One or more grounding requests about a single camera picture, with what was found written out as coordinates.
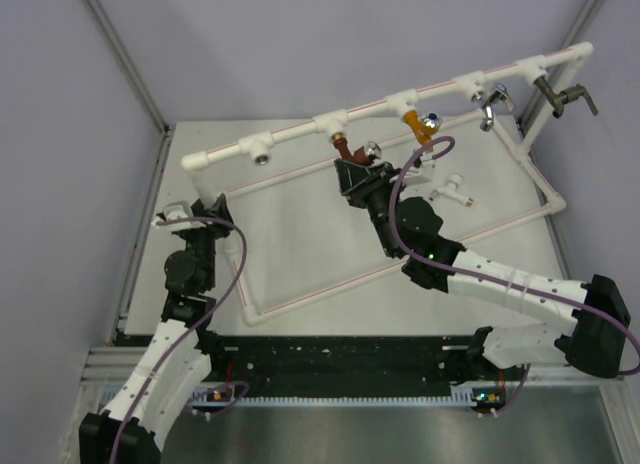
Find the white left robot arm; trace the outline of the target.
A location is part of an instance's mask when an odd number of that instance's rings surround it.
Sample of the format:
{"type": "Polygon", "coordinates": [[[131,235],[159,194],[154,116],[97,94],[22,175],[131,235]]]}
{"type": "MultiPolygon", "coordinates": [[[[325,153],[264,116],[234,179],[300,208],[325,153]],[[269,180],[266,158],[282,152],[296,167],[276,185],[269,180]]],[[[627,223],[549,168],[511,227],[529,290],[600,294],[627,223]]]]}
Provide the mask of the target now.
{"type": "Polygon", "coordinates": [[[184,246],[163,264],[166,300],[146,351],[117,394],[78,430],[83,463],[158,463],[168,434],[196,387],[226,371],[225,354],[212,346],[207,327],[217,302],[216,242],[235,224],[227,199],[165,207],[152,222],[184,246]]]}

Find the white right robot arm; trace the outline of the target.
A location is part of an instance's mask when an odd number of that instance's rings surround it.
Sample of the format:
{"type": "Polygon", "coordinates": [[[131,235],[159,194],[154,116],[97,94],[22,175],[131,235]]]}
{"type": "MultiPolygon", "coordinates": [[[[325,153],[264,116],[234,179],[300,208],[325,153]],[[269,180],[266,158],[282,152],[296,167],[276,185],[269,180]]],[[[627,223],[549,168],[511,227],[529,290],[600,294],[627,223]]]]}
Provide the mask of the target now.
{"type": "Polygon", "coordinates": [[[403,259],[414,284],[449,295],[481,299],[533,318],[531,325],[478,329],[466,364],[487,380],[518,365],[569,365],[599,378],[621,375],[630,315],[615,282],[601,275],[589,282],[527,273],[485,258],[439,233],[442,219],[421,197],[400,198],[398,169],[334,162],[340,194],[368,212],[384,254],[403,259]]]}

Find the brown faucet chrome knob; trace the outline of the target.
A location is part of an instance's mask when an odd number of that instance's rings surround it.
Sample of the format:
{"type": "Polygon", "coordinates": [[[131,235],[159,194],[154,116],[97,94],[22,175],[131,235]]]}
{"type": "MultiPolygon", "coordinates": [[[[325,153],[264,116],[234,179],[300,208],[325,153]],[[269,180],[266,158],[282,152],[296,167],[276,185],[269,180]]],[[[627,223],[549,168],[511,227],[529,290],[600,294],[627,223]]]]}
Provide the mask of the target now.
{"type": "Polygon", "coordinates": [[[348,139],[346,135],[341,132],[333,134],[330,137],[330,141],[343,160],[357,165],[364,167],[371,166],[382,156],[380,146],[373,141],[369,141],[366,145],[357,148],[355,151],[350,150],[348,139]]]}

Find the white pipe frame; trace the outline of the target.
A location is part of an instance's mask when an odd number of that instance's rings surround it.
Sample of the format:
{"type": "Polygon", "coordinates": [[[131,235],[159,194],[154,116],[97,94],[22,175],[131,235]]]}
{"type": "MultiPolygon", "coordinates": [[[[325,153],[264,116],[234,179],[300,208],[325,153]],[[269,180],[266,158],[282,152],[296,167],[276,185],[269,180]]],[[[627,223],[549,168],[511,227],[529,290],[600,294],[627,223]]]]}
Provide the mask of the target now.
{"type": "Polygon", "coordinates": [[[322,134],[333,145],[347,172],[358,175],[358,180],[348,187],[346,195],[351,202],[361,203],[367,197],[382,197],[390,193],[399,172],[391,164],[382,161],[383,147],[380,144],[367,144],[350,150],[346,134],[350,123],[387,112],[396,114],[410,131],[386,144],[393,147],[413,140],[419,149],[426,152],[425,157],[411,160],[405,177],[407,184],[421,184],[428,181],[439,157],[433,150],[437,139],[453,127],[476,121],[482,131],[494,133],[502,140],[514,161],[522,167],[547,200],[544,206],[534,211],[477,234],[480,238],[489,237],[565,209],[564,198],[553,189],[528,153],[550,117],[558,118],[569,103],[590,97],[585,87],[572,85],[570,82],[592,53],[592,44],[582,42],[551,54],[528,57],[490,70],[475,71],[421,89],[408,89],[349,110],[339,109],[275,131],[254,133],[217,149],[187,154],[181,160],[181,167],[191,180],[201,202],[211,204],[216,196],[202,183],[201,176],[212,165],[240,155],[249,156],[258,166],[265,165],[271,160],[271,151],[275,146],[309,135],[322,134]],[[514,107],[506,88],[500,82],[503,78],[511,77],[524,79],[528,85],[537,88],[546,100],[521,143],[515,143],[507,137],[493,111],[498,101],[503,102],[508,109],[514,107]],[[419,102],[454,93],[477,104],[477,110],[455,116],[446,122],[442,122],[435,114],[425,117],[419,115],[419,102]]]}

